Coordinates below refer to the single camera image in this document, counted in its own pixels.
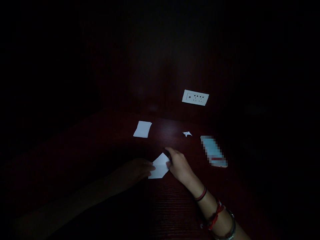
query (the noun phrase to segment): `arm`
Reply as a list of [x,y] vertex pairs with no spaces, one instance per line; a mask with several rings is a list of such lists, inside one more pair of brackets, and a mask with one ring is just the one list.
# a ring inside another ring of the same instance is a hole
[[[170,147],[166,147],[166,150],[168,150],[172,157],[172,163],[167,162],[170,172],[192,193],[195,198],[198,198],[204,190],[204,185],[193,173],[190,165],[187,162],[187,159],[177,150],[174,150]],[[198,201],[198,205],[207,221],[209,221],[218,207],[216,199],[209,191],[207,191],[206,195],[200,201]],[[230,232],[231,228],[232,218],[226,210],[223,210],[219,214],[217,222],[213,225],[212,231],[215,235],[223,237]],[[234,240],[249,239],[250,238],[248,235],[243,231],[239,224],[236,223]]]
[[51,202],[14,223],[21,239],[46,239],[86,209],[127,190],[155,170],[152,162],[135,159],[109,176],[81,188],[71,195]]

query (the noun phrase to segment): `electrical outlet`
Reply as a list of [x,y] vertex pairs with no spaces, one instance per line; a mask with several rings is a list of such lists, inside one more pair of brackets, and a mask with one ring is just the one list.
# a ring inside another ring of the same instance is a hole
[[182,101],[186,103],[205,106],[207,103],[208,97],[209,97],[209,94],[184,90]]

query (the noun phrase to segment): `red bracelet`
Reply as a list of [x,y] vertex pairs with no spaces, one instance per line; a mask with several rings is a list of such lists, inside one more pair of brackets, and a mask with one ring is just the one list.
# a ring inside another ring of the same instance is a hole
[[217,204],[218,204],[218,208],[217,211],[213,214],[213,220],[211,224],[208,224],[208,230],[212,231],[212,227],[213,225],[217,222],[218,220],[218,215],[219,213],[221,213],[226,207],[222,205],[222,203],[220,202],[219,199],[217,199]]
[[200,197],[196,198],[196,201],[199,202],[207,193],[207,188],[204,187],[203,193],[201,194]]

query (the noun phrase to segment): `phone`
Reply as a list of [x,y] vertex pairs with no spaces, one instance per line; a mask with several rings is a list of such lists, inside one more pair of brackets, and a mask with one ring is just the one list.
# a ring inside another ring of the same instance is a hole
[[214,167],[226,168],[228,166],[228,160],[226,160],[221,153],[220,148],[213,136],[200,136],[200,139],[209,163]]

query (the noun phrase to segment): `hand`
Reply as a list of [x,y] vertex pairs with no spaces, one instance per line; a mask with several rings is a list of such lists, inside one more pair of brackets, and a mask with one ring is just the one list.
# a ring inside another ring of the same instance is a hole
[[176,179],[187,186],[195,177],[187,159],[181,152],[174,150],[171,147],[166,147],[165,149],[170,153],[172,158],[172,163],[166,162],[167,167]]
[[148,160],[136,158],[112,172],[105,180],[110,196],[121,193],[140,182],[143,178],[151,176],[150,171],[156,169],[152,165],[153,163]]

